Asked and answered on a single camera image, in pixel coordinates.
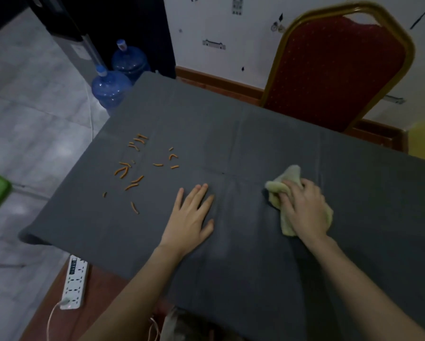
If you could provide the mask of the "grey water dispenser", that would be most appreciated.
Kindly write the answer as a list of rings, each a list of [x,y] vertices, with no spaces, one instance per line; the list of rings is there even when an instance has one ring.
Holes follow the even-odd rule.
[[[105,63],[89,35],[71,17],[63,0],[26,1],[85,82],[91,86],[97,76],[96,66]]]

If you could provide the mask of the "blue water jug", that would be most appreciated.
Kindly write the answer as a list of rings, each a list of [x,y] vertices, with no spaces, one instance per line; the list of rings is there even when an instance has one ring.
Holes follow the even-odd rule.
[[[118,50],[112,56],[111,64],[114,71],[119,71],[131,81],[132,85],[144,72],[151,72],[146,54],[139,48],[128,46],[124,39],[116,42]]]
[[[123,73],[107,70],[102,65],[96,65],[96,73],[91,84],[92,94],[111,116],[133,85]]]

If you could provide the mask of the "white power strip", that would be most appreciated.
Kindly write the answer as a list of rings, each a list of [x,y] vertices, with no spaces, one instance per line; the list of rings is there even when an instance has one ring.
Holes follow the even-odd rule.
[[[82,306],[88,270],[88,262],[70,255],[65,284],[59,304],[61,310],[75,310]]]

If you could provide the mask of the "scattered orange snack sticks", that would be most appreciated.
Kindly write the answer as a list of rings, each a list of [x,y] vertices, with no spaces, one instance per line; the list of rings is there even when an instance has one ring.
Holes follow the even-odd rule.
[[[129,148],[134,148],[137,152],[140,152],[139,147],[137,146],[138,144],[146,144],[149,141],[149,138],[141,133],[138,133],[136,135],[136,137],[134,137],[132,139],[132,141],[129,141],[127,144],[127,147]],[[172,161],[173,158],[179,159],[179,156],[177,154],[174,153],[174,147],[170,147],[168,149],[169,157],[168,157],[168,162]],[[133,167],[136,167],[136,161],[135,160],[130,160],[130,162],[123,162],[123,161],[119,161],[118,164],[121,166],[120,168],[118,168],[114,173],[113,176],[117,176],[119,175],[119,179],[124,179],[128,174],[129,174],[129,170]],[[139,176],[137,179],[131,180],[130,183],[124,188],[124,191],[129,191],[129,189],[132,189],[134,187],[137,187],[140,185],[141,180],[144,178],[144,175]],[[130,206],[132,211],[134,211],[137,215],[140,214],[140,212],[138,211],[138,209],[136,208],[136,204],[133,201],[130,201]]]

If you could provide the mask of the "red chair with gold frame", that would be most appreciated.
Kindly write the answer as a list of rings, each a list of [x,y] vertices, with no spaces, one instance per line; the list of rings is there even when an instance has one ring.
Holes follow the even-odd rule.
[[[343,133],[403,79],[414,57],[409,33],[377,3],[314,9],[283,33],[260,105]]]

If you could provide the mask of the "grey tablecloth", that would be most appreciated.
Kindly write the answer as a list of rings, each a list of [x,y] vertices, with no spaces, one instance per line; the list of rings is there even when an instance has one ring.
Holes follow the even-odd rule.
[[[140,152],[127,147],[138,133],[149,138]],[[168,162],[170,147],[179,159]],[[113,176],[130,160],[124,179]],[[182,261],[168,300],[253,341],[362,341],[267,201],[264,184],[290,165],[320,186],[343,252],[425,328],[425,160],[159,74],[140,77],[19,238],[129,280],[159,243],[178,189],[207,183],[215,229]]]

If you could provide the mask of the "yellow cleaning cloth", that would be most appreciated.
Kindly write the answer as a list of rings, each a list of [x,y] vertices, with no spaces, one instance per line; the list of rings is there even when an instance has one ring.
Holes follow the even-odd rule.
[[[301,167],[299,165],[289,166],[281,175],[272,181],[265,183],[265,189],[268,191],[269,203],[280,211],[280,227],[282,234],[287,237],[297,236],[295,229],[289,218],[283,212],[283,203],[279,198],[279,194],[286,194],[289,199],[293,199],[290,188],[283,183],[284,180],[294,182],[300,189],[304,189],[301,182]]]

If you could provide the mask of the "person's left forearm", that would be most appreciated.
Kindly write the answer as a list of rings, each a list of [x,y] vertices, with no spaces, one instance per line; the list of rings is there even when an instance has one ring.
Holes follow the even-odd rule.
[[[164,287],[183,257],[180,247],[159,245],[109,307],[78,341],[139,341]]]

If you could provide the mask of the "person's right forearm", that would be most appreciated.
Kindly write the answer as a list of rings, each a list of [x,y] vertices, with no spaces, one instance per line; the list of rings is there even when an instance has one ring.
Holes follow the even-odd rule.
[[[395,304],[330,237],[300,236],[369,341],[425,341],[425,329]]]

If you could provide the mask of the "person's left hand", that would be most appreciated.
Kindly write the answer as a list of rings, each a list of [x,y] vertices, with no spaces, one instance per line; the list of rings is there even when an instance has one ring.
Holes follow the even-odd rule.
[[[199,209],[193,211],[192,191],[194,188],[187,197],[183,196],[180,212],[174,214],[173,207],[162,239],[157,247],[158,250],[175,257],[178,261],[203,243],[203,241],[199,240],[199,233],[204,227],[203,223],[205,217],[210,211],[214,201],[214,195],[210,195],[206,200],[203,198]]]

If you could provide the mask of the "person's right hand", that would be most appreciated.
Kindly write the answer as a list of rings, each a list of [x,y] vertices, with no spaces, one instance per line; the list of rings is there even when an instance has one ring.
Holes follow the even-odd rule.
[[[284,211],[301,241],[311,248],[327,238],[329,222],[326,201],[321,189],[316,185],[316,208],[314,211]]]

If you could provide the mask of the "brown wooden baseboard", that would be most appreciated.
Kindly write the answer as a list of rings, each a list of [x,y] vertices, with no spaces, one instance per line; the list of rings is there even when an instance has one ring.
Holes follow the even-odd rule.
[[[256,87],[179,66],[175,67],[175,73],[177,80],[186,84],[260,106],[263,90]],[[392,126],[362,119],[344,134],[405,154],[409,153],[408,132]]]

